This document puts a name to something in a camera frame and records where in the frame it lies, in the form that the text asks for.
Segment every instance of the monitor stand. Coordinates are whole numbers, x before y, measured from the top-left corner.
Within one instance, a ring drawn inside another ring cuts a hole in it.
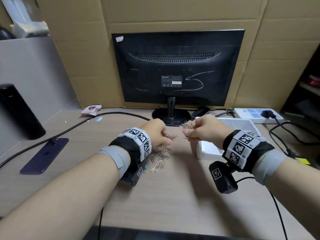
[[[152,113],[152,118],[159,118],[166,125],[180,125],[190,120],[190,113],[186,109],[174,108],[176,97],[167,97],[168,108],[158,108]]]

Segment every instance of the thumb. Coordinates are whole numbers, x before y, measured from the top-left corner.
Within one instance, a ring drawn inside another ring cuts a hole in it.
[[[182,132],[187,136],[191,138],[196,138],[198,136],[198,131],[197,129],[183,129]]]
[[[167,137],[162,136],[161,144],[163,144],[163,145],[171,145],[171,143],[172,143],[172,140],[170,140]]]

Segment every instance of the styrofoam tray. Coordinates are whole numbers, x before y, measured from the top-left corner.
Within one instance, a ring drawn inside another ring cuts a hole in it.
[[[261,136],[257,127],[250,119],[235,119],[235,118],[217,118],[227,126],[235,130],[248,130]],[[206,160],[224,161],[222,158],[223,150],[217,148],[213,143],[207,141],[199,141],[197,146],[197,157]]]

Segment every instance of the red object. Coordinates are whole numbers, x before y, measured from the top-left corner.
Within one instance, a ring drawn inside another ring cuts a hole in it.
[[[315,88],[319,88],[320,87],[320,77],[314,76],[314,75],[310,75],[306,81],[306,84],[313,86]]]

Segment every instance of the cardboard backdrop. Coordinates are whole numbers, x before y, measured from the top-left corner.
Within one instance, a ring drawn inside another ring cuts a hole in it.
[[[38,3],[83,107],[164,105],[124,102],[112,33],[245,29],[225,107],[274,109],[282,107],[320,40],[320,0]]]

